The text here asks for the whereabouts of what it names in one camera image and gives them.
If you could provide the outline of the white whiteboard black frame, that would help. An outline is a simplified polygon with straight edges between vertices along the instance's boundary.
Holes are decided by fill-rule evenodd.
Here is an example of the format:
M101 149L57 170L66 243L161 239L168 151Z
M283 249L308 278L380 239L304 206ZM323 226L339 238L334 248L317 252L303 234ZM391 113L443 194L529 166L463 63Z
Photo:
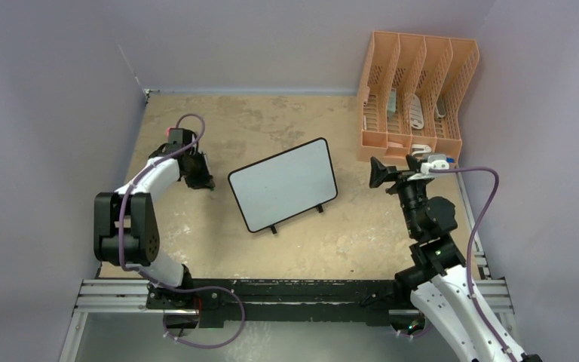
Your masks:
M312 209L322 213L339 194L323 137L233 170L228 184L250 233L276 234L279 223Z

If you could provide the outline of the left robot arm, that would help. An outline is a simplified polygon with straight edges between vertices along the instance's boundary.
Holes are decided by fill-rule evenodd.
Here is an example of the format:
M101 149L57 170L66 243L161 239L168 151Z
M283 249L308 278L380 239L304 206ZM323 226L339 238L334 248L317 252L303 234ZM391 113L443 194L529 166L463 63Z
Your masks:
M161 250L155 202L174 183L190 189L215 187L207 155L193 130L175 127L129 182L94 198L93 251L100 262L138 272L175 308L192 304L195 289L188 268Z

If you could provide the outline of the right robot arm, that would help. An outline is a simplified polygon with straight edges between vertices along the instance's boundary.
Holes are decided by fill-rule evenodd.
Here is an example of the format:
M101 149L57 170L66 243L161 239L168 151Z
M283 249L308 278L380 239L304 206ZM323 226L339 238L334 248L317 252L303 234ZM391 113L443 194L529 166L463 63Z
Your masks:
M529 354L498 320L473 278L473 256L477 228L495 197L500 179L490 167L482 171L494 177L486 205L476 218L467 242L467 252L456 246L452 232L458 227L456 206L447 198L428 197L427 185L449 174L468 173L468 167L452 167L443 154L423 158L406 156L405 170L371 157L369 187L383 183L396 195L414 240L414 266L396 273L393 296L404 307L414 305L452 348L461 361L540 361Z

